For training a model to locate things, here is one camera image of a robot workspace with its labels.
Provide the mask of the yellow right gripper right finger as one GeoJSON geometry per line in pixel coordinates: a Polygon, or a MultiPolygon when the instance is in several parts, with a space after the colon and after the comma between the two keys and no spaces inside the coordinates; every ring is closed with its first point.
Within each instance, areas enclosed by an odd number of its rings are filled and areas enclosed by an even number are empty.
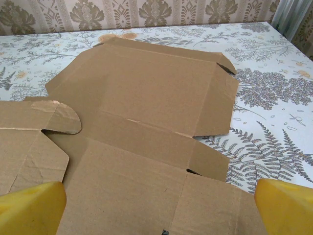
{"type": "Polygon", "coordinates": [[[269,235],[313,235],[313,189],[260,179],[255,203],[269,235]]]}

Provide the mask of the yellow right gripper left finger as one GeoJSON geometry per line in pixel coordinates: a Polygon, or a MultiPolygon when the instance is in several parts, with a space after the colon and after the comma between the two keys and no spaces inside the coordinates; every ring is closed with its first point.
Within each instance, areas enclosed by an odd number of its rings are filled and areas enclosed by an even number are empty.
{"type": "Polygon", "coordinates": [[[49,182],[0,197],[2,235],[55,235],[67,203],[64,185],[49,182]]]}

